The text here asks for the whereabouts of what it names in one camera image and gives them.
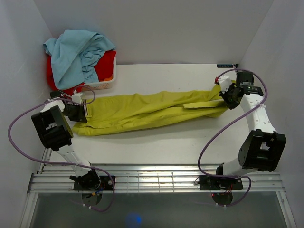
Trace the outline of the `yellow-green trousers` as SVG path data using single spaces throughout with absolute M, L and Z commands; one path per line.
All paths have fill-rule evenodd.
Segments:
M 215 85 L 210 91 L 98 97 L 86 107 L 87 122 L 77 122 L 73 132 L 98 136 L 163 127 L 199 117 L 217 118 L 228 110 L 219 93 L 220 86 Z

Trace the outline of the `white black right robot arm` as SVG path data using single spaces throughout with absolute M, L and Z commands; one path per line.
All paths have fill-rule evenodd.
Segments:
M 241 107 L 249 134 L 238 157 L 220 165 L 214 175 L 216 186 L 225 189 L 233 179 L 250 172 L 275 170 L 286 145 L 286 136 L 278 133 L 268 118 L 266 87 L 255 86 L 255 78 L 250 71 L 238 70 L 235 80 L 227 73 L 220 74 L 210 91 L 99 97 L 85 106 L 86 122 L 77 121 L 73 131 L 98 136 L 146 130 L 199 117 L 216 118 Z

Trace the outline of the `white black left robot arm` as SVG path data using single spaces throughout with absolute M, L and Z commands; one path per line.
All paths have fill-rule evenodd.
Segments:
M 92 169 L 91 163 L 75 152 L 72 146 L 73 132 L 66 120 L 86 123 L 83 93 L 74 92 L 69 96 L 60 91 L 50 93 L 52 98 L 43 109 L 31 116 L 38 136 L 47 149 L 60 154 L 68 163 L 72 163 L 74 176 L 70 179 L 86 190 L 96 190 L 101 179 Z

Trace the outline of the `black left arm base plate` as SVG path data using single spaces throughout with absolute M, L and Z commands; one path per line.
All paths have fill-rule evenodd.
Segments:
M 76 176 L 70 176 L 71 180 L 74 181 L 73 190 L 77 191 L 98 191 L 98 190 L 113 190 L 113 184 L 115 183 L 116 177 L 112 175 L 112 179 L 109 176 L 99 176 L 99 180 L 93 183 L 83 183 L 82 185 L 76 180 Z

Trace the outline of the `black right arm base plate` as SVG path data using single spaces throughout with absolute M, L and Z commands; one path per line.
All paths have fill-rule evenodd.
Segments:
M 195 181 L 200 190 L 242 190 L 243 184 L 241 179 L 232 179 L 224 177 L 212 177 L 200 175 Z

